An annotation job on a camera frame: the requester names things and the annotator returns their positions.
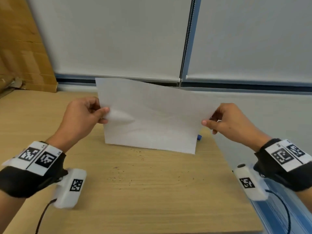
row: black cable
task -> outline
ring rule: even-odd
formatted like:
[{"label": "black cable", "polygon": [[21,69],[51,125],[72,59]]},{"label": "black cable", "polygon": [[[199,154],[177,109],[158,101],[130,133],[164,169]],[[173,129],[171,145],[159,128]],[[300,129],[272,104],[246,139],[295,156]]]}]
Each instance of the black cable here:
[{"label": "black cable", "polygon": [[286,212],[287,212],[287,217],[288,217],[288,230],[287,230],[287,234],[290,234],[290,232],[291,232],[291,215],[289,214],[289,210],[288,210],[286,204],[285,204],[284,201],[283,201],[277,194],[275,194],[273,191],[266,190],[266,192],[275,195],[275,196],[282,202],[282,204],[284,205],[284,207],[285,207],[285,209],[286,209]]},{"label": "black cable", "polygon": [[53,199],[53,200],[51,200],[51,201],[47,204],[46,208],[44,209],[43,213],[41,214],[41,217],[40,217],[40,219],[39,219],[39,222],[38,222],[38,225],[37,225],[35,234],[38,234],[38,232],[39,232],[39,227],[40,227],[41,221],[42,221],[43,216],[44,216],[46,210],[48,209],[49,205],[50,205],[50,204],[53,204],[56,200],[57,200],[57,199]]}]

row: wristband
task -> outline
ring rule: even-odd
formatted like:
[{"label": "wristband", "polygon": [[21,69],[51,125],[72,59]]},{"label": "wristband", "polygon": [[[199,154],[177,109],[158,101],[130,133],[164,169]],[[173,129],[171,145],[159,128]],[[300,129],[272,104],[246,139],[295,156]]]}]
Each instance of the wristband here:
[{"label": "wristband", "polygon": [[0,171],[0,190],[16,198],[29,198],[68,174],[66,155],[45,142],[33,142]]},{"label": "wristband", "polygon": [[312,187],[312,157],[288,140],[272,139],[255,153],[254,170],[298,192]]}]

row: white plastic housing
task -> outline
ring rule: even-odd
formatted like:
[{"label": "white plastic housing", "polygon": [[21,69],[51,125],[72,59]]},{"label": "white plastic housing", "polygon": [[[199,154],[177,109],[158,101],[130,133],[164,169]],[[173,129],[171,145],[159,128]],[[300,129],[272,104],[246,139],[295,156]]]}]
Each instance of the white plastic housing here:
[{"label": "white plastic housing", "polygon": [[82,169],[67,169],[68,174],[57,183],[53,199],[56,208],[73,208],[78,202],[87,172]]},{"label": "white plastic housing", "polygon": [[254,201],[266,200],[268,198],[269,194],[265,190],[269,188],[264,179],[253,169],[252,165],[241,164],[234,170],[234,174],[248,198]]}]

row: paper sheet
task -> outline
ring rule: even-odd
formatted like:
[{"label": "paper sheet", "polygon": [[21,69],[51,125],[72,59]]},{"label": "paper sheet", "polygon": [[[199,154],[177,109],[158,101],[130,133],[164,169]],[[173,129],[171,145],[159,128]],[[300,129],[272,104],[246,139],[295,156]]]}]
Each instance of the paper sheet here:
[{"label": "paper sheet", "polygon": [[211,96],[149,83],[96,78],[102,107],[111,108],[105,142],[195,154],[201,120],[218,104]]}]

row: wooden table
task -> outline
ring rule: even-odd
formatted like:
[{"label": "wooden table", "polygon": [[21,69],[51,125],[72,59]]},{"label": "wooden table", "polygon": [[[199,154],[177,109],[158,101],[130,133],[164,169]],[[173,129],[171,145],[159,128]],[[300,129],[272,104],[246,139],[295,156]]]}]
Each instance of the wooden table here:
[{"label": "wooden table", "polygon": [[[16,90],[0,99],[0,158],[45,140],[65,107],[92,93]],[[257,233],[262,224],[208,130],[196,155],[105,144],[101,125],[68,153],[87,171],[74,209],[49,207],[39,234]],[[26,200],[5,234],[33,234],[52,185]]]}]

